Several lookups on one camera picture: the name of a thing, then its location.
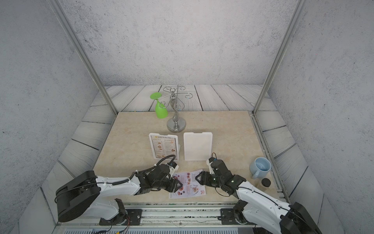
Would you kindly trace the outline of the pink special menu sheet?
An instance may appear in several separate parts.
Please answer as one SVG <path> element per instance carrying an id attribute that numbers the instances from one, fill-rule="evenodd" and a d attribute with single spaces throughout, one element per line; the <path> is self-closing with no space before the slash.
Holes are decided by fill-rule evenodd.
<path id="1" fill-rule="evenodd" d="M 177 192 L 169 193 L 169 198 L 184 199 L 205 196 L 206 187 L 195 179 L 201 172 L 202 170 L 174 174 L 173 178 L 178 179 L 183 186 Z"/>

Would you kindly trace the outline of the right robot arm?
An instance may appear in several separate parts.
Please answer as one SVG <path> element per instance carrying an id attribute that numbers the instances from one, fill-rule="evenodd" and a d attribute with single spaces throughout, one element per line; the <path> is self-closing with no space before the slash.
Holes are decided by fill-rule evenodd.
<path id="1" fill-rule="evenodd" d="M 240 175 L 234 175 L 222 160 L 206 161 L 209 171 L 195 179 L 212 188 L 220 188 L 238 199 L 233 215 L 239 224 L 253 223 L 272 234 L 320 234 L 311 215 L 301 204 L 282 202 L 253 186 Z"/>

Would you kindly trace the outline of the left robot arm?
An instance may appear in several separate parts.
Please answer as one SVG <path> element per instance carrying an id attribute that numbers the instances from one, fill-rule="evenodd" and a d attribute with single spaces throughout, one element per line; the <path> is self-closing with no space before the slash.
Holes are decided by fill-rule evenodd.
<path id="1" fill-rule="evenodd" d="M 81 216 L 99 217 L 102 225 L 124 222 L 126 209 L 121 199 L 108 197 L 138 196 L 152 191 L 175 193 L 183 184 L 174 177 L 175 162 L 156 164 L 152 168 L 133 172 L 130 177 L 102 177 L 86 171 L 56 191 L 58 221 L 69 222 Z"/>

